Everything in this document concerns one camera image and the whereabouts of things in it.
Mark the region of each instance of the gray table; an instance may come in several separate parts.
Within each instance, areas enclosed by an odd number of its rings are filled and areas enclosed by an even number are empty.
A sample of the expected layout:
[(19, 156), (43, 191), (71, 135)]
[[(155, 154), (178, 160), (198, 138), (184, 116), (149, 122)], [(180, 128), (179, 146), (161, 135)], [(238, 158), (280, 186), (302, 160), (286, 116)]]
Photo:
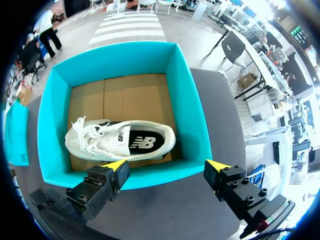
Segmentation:
[[(228, 83), (218, 72), (191, 69), (200, 96), (214, 159), (246, 167), (244, 138), (235, 101)], [(27, 149), (29, 167), (15, 167), (24, 199), (49, 237), (53, 233), (31, 204), (29, 193), (48, 187), (43, 181), (37, 149), (37, 123), (41, 98), (29, 108)], [(108, 202), (87, 225), (122, 240), (225, 240), (238, 230), (240, 221), (225, 202), (219, 202), (198, 173), (174, 182), (124, 190)]]

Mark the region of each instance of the white sneaker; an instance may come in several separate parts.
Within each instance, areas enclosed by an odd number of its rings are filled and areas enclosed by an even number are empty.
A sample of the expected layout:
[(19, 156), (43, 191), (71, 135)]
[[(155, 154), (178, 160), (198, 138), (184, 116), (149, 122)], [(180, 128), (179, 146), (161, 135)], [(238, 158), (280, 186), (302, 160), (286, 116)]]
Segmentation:
[(152, 121), (86, 121), (79, 117), (65, 135), (68, 151), (90, 161), (137, 161), (162, 157), (176, 136), (171, 127)]

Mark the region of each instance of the floor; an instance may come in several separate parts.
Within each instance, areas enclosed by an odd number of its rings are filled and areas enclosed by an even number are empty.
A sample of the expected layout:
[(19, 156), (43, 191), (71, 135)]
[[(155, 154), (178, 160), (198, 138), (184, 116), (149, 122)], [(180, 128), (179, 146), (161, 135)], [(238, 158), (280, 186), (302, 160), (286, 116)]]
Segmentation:
[[(112, 15), (105, 11), (84, 10), (71, 16), (57, 27), (57, 36), (62, 43), (62, 49), (57, 51), (51, 42), (56, 56), (47, 61), (47, 68), (39, 71), (39, 81), (32, 85), (31, 101), (40, 96), (44, 90), (50, 69), (59, 62), (74, 55), (100, 46), (130, 41), (168, 41), (178, 43), (188, 65), (191, 68), (207, 70), (226, 70), (231, 63), (221, 65), (224, 53), (221, 47), (202, 62), (202, 58), (219, 40), (224, 29), (218, 27), (213, 20), (204, 15), (198, 22), (192, 21), (192, 13), (188, 11), (175, 12), (171, 8), (170, 15), (151, 14), (149, 10), (126, 12), (126, 17), (113, 20)], [(255, 72), (252, 64), (250, 71)], [(234, 66), (226, 72), (226, 80), (240, 76), (240, 67)], [(234, 96), (241, 92), (237, 83), (231, 85)], [(250, 116), (248, 105), (243, 98), (238, 98), (236, 106), (240, 116), (244, 138), (267, 131), (279, 125), (278, 119), (254, 122)], [(259, 164), (270, 165), (274, 162), (272, 144), (261, 144), (246, 147), (247, 171), (250, 173)]]

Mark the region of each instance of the pedestrian crosswalk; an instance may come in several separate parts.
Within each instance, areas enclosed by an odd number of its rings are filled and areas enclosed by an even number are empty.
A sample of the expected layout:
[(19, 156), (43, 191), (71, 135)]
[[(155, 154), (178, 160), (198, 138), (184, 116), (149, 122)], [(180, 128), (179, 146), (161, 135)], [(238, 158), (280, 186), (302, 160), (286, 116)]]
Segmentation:
[(57, 27), (57, 29), (60, 30), (63, 26), (67, 26), (69, 23), (75, 22), (75, 21), (77, 21), (77, 20), (79, 20), (81, 18), (84, 18), (87, 15), (94, 14), (95, 12), (96, 12), (96, 9), (92, 9), (92, 8), (89, 8), (89, 9), (86, 9), (84, 11), (78, 12), (78, 13), (74, 14), (73, 16), (69, 17), (63, 23), (61, 23)]
[(109, 45), (132, 41), (166, 41), (165, 33), (156, 14), (124, 12), (125, 17), (103, 19), (89, 45)]

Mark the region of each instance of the cable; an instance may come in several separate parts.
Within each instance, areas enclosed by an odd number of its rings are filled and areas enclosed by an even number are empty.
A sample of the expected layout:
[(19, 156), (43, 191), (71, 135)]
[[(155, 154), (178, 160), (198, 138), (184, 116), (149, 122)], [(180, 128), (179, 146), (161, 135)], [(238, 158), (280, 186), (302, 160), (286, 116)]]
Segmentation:
[(272, 231), (268, 231), (262, 234), (259, 234), (258, 236), (255, 236), (254, 238), (251, 238), (250, 240), (257, 240), (257, 239), (262, 239), (265, 237), (269, 237), (273, 234), (278, 234), (278, 233), (282, 233), (282, 232), (294, 232), (296, 229), (295, 228), (283, 228), (283, 229), (276, 229), (276, 230), (272, 230)]

